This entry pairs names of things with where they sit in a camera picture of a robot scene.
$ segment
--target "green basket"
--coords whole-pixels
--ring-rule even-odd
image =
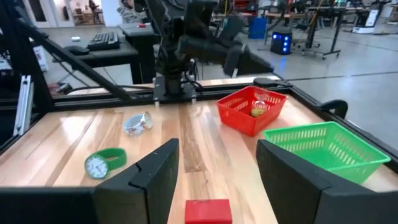
[[[390,161],[336,122],[265,130],[264,135],[277,146],[357,184]]]

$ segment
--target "gray floor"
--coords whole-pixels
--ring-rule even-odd
[[[45,29],[50,38],[60,45],[70,43],[70,38],[80,36],[90,38],[98,32],[106,32],[103,27],[76,27],[67,29]],[[397,32],[398,26],[379,24],[376,32]],[[317,31],[315,39],[321,43],[319,50],[327,51],[331,45],[334,31],[322,29]],[[269,49],[261,40],[249,40],[253,49]],[[291,55],[280,56],[269,50],[258,51],[261,57],[275,66],[275,72],[286,79],[304,79],[293,81],[321,102],[343,99],[349,103],[348,119],[364,130],[382,139],[398,149],[398,100],[394,97],[398,86],[398,35],[359,35],[340,32],[337,49],[341,54],[337,58],[329,55],[326,60],[320,56],[301,56],[300,51]],[[51,62],[46,55],[50,70],[45,74],[49,83],[56,82],[66,73],[60,65]],[[103,68],[96,68],[100,74],[108,78]],[[117,84],[131,84],[128,65],[107,67]],[[204,66],[205,79],[225,78],[220,66]],[[83,75],[79,77],[89,82]],[[66,82],[74,87],[81,83],[68,77]]]

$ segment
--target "red block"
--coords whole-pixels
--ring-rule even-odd
[[[185,224],[232,224],[229,200],[187,200]]]

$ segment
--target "computer mouse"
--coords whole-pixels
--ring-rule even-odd
[[[73,42],[79,42],[80,41],[80,37],[72,37],[71,40]]]
[[[73,55],[86,55],[90,51],[87,48],[76,46],[76,45],[67,46],[67,47],[64,47],[64,49],[69,51]]]

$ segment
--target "wooden tabletop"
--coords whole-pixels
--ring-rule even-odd
[[[123,122],[143,111],[152,115],[153,128],[140,136],[125,134]],[[267,129],[318,122],[317,115],[289,96]],[[216,101],[46,114],[0,156],[0,186],[95,186],[101,180],[89,178],[83,167],[90,154],[124,148],[127,164],[111,171],[113,176],[170,138],[180,140],[180,164],[169,223],[184,223],[186,200],[216,198],[229,199],[233,223],[277,223],[255,159],[263,136],[249,137],[223,125]],[[382,166],[364,185],[396,190],[398,178]]]

